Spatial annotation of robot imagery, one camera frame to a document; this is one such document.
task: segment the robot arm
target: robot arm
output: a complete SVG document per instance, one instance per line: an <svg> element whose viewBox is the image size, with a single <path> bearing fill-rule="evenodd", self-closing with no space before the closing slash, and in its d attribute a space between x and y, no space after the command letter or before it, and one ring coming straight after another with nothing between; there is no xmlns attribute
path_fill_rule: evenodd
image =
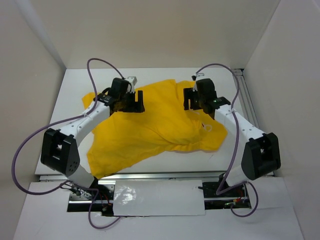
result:
<svg viewBox="0 0 320 240"><path fill-rule="evenodd" d="M230 102L217 97L215 85L200 73L193 88L184 89L184 109L203 109L206 114L223 124L230 133L236 135L236 121L239 123L239 144L244 146L241 161L234 166L226 178L229 187L255 180L281 166L278 138L275 134L261 131L248 122L237 111L231 109Z"/></svg>
<svg viewBox="0 0 320 240"><path fill-rule="evenodd" d="M89 113L94 107L93 101L82 113L84 117L60 129L48 129L43 137L41 163L60 172L79 186L97 188L98 179L80 165L78 147L86 135L114 112L142 113L145 111L142 91L137 91L138 99L135 101L136 83L135 77L113 79L111 88L106 88L98 95L94 111Z"/></svg>

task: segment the yellow fabric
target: yellow fabric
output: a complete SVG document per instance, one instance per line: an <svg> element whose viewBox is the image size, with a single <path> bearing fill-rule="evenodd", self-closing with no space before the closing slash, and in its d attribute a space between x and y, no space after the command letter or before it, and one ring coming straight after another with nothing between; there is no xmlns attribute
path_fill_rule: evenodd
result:
<svg viewBox="0 0 320 240"><path fill-rule="evenodd" d="M227 135L224 126L202 110L184 110L184 88L194 84L169 79L138 88L145 112L115 112L92 131L91 173L99 179L164 151L217 151ZM85 108L93 98L83 97Z"/></svg>

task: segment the beige wall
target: beige wall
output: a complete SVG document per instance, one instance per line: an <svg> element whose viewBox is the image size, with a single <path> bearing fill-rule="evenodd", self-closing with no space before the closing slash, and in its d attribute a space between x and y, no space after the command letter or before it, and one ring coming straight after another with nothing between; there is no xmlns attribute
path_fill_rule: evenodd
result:
<svg viewBox="0 0 320 240"><path fill-rule="evenodd" d="M279 0L30 1L67 68L244 68ZM93 67L105 68L94 63Z"/></svg>
<svg viewBox="0 0 320 240"><path fill-rule="evenodd" d="M306 240L320 236L319 67L320 8L281 0L244 73L260 126L279 137L280 173Z"/></svg>
<svg viewBox="0 0 320 240"><path fill-rule="evenodd" d="M0 1L0 36L0 238L11 240L26 197L13 184L12 157L26 136L48 123L63 71L13 0ZM34 179L41 138L30 141L18 159L17 175L26 188Z"/></svg>

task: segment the purple hose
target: purple hose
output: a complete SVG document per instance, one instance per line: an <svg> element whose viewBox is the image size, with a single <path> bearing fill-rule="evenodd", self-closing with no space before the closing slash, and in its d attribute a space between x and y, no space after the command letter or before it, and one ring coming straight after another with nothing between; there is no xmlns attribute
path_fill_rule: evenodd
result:
<svg viewBox="0 0 320 240"><path fill-rule="evenodd" d="M115 67L113 66L111 63L103 60L103 59L100 59L100 58L90 58L87 63L86 63L86 69L88 71L88 74L89 74L89 77L90 77L90 80L91 80L91 83L92 83L92 86L93 86L93 90L94 90L94 95L95 95L95 98L94 98L94 105L93 105L93 108L90 109L88 112L87 112L87 115L92 113L96 106L97 106L97 101L98 101L98 92L97 92L97 88L96 88L96 84L95 84L95 81L94 81L94 78L92 77L92 74L91 74L91 70L90 70L90 62L91 61L100 61L100 62L103 62L105 64L108 64L109 66L111 66L113 69L115 69L117 71L117 73L121 76L122 79L124 79L124 76L120 73L120 71ZM65 122L69 122L69 121L73 121L73 120L76 120L76 119L80 119L80 118L83 118L84 115L79 115L79 116L74 116L74 117L70 117L70 118L67 118L67 119L64 119L64 120L60 120L60 121L56 121L56 122L53 122L53 123L50 123L46 126L43 126L41 128L39 128L38 130L36 130L35 132L33 132L32 134L30 134L21 144L20 146L17 148L14 156L13 156L13 160L12 160L12 165L11 165L11 175L12 175L12 180L14 182L14 184L21 190L23 191L24 193L26 194L30 194L30 195L45 195L45 194L49 194L49 193L52 193L56 190L58 190L59 188L61 188L63 185L65 185L66 183L70 183L71 181L67 180L67 181L64 181L63 183L59 184L57 187L49 190L49 191L43 191L43 192L34 192L34 191L29 191L27 189L25 189L23 186L21 186L21 184L18 182L17 180L17 176L16 176L16 162L17 162L17 158L18 158L18 155L21 151L21 149L24 147L24 145L31 139L33 138L35 135L37 135L38 133L40 133L41 131L45 130L45 129L48 129L54 125L57 125L57 124L62 124L62 123L65 123ZM92 221L91 221L91 208L92 208L92 205L93 205L93 202L94 200L97 198L97 195L99 194L99 190L98 189L91 189L91 190L94 190L94 191L97 191L96 192L96 195L94 197L94 199L92 200L91 204L90 204L90 207L89 207L89 211L88 211L88 220L89 220L89 223L92 227L94 227L95 229L106 229L110 226L112 226L113 224L115 224L117 221L119 221L120 218L117 218L114 222L110 223L109 225L107 226L95 226Z"/></svg>
<svg viewBox="0 0 320 240"><path fill-rule="evenodd" d="M232 102L231 102L231 109L233 109L233 108L234 108L234 105L235 105L235 102L236 102L236 100L237 100L237 97L238 97L238 95L239 95L239 92L240 92L240 84L239 84L239 80L238 80L237 75L236 75L236 74L234 73L234 71L232 71L228 66L226 66L226 65L224 65L224 64L221 64L221 63L210 63L210 64L208 64L208 65L205 65L205 66L203 66L202 68L200 68L195 74L198 74L200 71L202 71L203 69L205 69L205 68L207 68L207 67L210 67L210 66L221 66L221 67L227 69L227 70L233 75L233 77L235 78L235 81L236 81L236 93L235 93L235 96L234 96L234 98L233 98L233 100L232 100ZM218 189L216 190L216 195L224 194L224 193L230 191L231 189L234 189L234 188L239 187L239 186L241 186L241 185L244 185L244 184L246 184L246 183L250 184L250 185L252 186L252 188L253 188L253 190L254 190L254 193L255 193L255 196L256 196L256 204L255 204L254 208L252 209L252 211L249 212L248 214L242 216L242 215L236 214L236 213L233 211L233 209L231 208L231 211L232 211L232 213L233 213L234 215L236 215L236 216L238 216L238 217L243 217L243 218L244 218L244 217L248 217L248 216L252 215L252 214L256 211L256 209L257 209L257 207L258 207L259 198L258 198L257 190L256 190L256 188L254 187L254 185L253 185L252 183L248 182L248 181L244 181L244 182L238 183L238 184L236 184L236 185L227 187L226 189L222 190L223 187L224 187L224 184L225 184L225 182L226 182L226 179L227 179L227 177L228 177L228 175L229 175L229 173L230 173L230 171L231 171L231 169L232 169L232 167L233 167L233 165L234 165L234 163L235 163L236 155L237 155L237 151L238 151L238 146L239 146L239 138L240 138L239 121L238 121L238 118L237 118L237 116L236 116L236 114L235 114L234 111L232 112L232 115L233 115L233 118L234 118L234 121L235 121L235 127L236 127L234 149L233 149L233 154L232 154L232 158L231 158L229 167L228 167L228 169L226 170L226 172L225 172L225 174L224 174L224 176L223 176L223 179L222 179L222 181L221 181Z"/></svg>

